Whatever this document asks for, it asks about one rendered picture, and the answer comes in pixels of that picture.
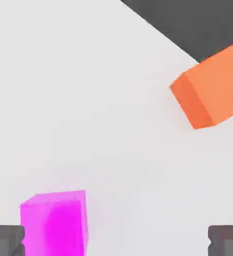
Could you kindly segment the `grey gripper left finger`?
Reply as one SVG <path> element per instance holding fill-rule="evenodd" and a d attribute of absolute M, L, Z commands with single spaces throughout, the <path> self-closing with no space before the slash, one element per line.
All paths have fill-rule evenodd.
<path fill-rule="evenodd" d="M 22 225 L 0 225 L 0 256 L 25 256 Z"/>

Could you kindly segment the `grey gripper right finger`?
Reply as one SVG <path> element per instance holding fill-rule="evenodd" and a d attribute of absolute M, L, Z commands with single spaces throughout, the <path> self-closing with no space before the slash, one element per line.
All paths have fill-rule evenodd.
<path fill-rule="evenodd" d="M 208 256 L 233 256 L 233 225 L 210 225 L 208 238 Z"/>

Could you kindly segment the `small magenta cube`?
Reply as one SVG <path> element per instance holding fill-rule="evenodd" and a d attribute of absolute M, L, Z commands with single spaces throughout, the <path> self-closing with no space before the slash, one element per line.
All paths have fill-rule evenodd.
<path fill-rule="evenodd" d="M 20 205 L 25 256 L 87 256 L 84 190 L 36 194 Z"/>

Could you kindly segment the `large orange box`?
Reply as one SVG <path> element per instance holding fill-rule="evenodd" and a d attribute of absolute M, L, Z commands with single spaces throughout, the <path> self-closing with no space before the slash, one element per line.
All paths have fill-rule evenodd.
<path fill-rule="evenodd" d="M 233 44 L 183 72 L 170 89 L 195 130 L 232 117 Z"/>

